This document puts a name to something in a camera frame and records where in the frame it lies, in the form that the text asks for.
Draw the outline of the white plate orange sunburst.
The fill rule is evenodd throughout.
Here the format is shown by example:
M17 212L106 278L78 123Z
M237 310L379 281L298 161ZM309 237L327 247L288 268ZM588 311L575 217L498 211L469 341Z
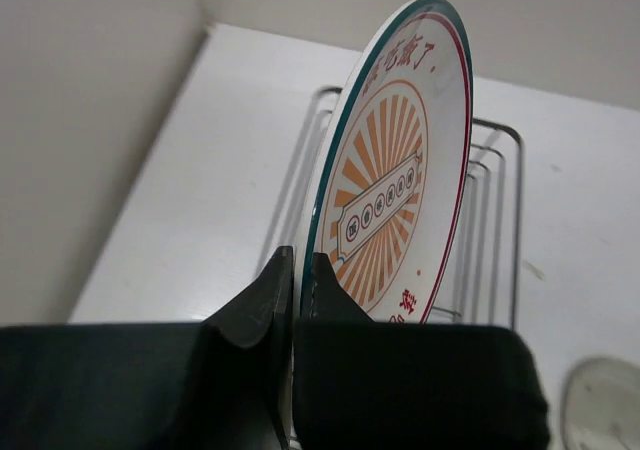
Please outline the white plate orange sunburst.
M411 0L359 57L313 160L295 237L370 318L424 322L462 207L473 116L468 36L447 0Z

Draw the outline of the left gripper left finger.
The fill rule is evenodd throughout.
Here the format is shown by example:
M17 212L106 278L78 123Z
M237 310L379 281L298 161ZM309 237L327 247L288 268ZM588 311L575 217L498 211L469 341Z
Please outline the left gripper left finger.
M226 342L253 349L263 342L291 343L293 248L278 247L244 290L203 321Z

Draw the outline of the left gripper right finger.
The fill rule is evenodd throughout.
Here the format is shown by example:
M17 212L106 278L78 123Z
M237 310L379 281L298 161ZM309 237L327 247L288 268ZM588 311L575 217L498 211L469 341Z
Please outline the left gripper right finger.
M329 256L314 253L301 287L300 316L330 322L372 322L338 282Z

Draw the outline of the clear glass plate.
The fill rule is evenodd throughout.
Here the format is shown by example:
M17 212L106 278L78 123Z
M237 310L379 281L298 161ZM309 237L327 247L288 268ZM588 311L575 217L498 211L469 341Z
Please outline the clear glass plate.
M577 363L563 386L559 421L566 449L637 449L639 366L607 356Z

